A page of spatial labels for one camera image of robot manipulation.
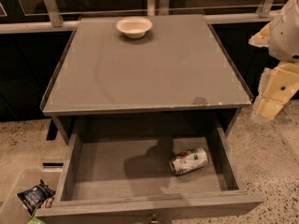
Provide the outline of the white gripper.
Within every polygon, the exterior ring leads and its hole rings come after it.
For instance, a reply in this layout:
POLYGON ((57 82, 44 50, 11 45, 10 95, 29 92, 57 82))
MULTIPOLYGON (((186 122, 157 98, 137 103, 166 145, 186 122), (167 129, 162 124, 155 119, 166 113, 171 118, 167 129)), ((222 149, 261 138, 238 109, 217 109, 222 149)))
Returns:
POLYGON ((299 0, 289 0, 249 44, 268 47, 272 57, 284 61, 273 69, 265 67, 252 107, 254 121, 270 121, 299 91, 299 0))

